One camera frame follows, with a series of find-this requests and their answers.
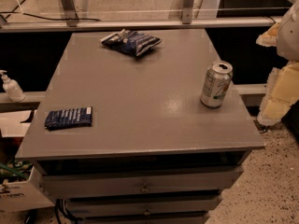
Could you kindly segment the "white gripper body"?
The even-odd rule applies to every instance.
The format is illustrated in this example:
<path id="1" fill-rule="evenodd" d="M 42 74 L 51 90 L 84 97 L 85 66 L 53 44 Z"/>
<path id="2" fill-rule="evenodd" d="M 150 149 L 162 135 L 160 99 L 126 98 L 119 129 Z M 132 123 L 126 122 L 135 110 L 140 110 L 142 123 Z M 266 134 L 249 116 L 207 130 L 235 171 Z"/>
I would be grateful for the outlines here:
<path id="1" fill-rule="evenodd" d="M 289 61 L 299 61 L 299 0 L 296 0 L 280 22 L 277 53 Z"/>

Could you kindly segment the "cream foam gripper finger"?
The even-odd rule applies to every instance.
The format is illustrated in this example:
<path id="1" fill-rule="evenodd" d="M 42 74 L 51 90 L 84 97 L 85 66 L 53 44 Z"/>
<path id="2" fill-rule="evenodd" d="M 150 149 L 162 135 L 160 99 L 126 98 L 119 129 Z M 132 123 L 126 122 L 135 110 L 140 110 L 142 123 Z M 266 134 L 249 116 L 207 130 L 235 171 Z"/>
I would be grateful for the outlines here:
<path id="1" fill-rule="evenodd" d="M 264 126 L 273 126 L 299 100 L 299 62 L 288 62 L 281 69 L 274 67 L 266 84 L 266 94 L 260 105 L 257 120 Z"/>
<path id="2" fill-rule="evenodd" d="M 279 22 L 273 24 L 266 32 L 258 36 L 256 43 L 264 47 L 275 47 L 277 45 L 279 26 Z"/>

